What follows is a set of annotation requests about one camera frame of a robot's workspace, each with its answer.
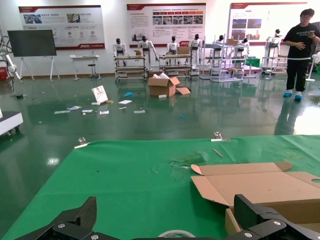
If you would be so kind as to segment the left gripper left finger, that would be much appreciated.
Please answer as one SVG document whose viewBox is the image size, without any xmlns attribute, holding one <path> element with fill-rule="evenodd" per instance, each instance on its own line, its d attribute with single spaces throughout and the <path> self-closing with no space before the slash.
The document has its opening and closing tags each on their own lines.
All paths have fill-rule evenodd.
<svg viewBox="0 0 320 240">
<path fill-rule="evenodd" d="M 20 240 L 104 240 L 94 232 L 97 221 L 97 198 L 90 196 L 80 207 L 62 211 L 49 224 L 20 236 Z"/>
</svg>

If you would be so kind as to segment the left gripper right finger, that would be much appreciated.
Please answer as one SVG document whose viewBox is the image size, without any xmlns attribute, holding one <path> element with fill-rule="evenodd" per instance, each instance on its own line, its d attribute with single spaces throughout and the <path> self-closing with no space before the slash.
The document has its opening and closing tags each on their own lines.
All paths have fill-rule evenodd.
<svg viewBox="0 0 320 240">
<path fill-rule="evenodd" d="M 234 196 L 235 220 L 242 230 L 227 240 L 318 240 L 320 234 L 295 224 L 271 207 L 250 202 L 244 195 Z"/>
</svg>

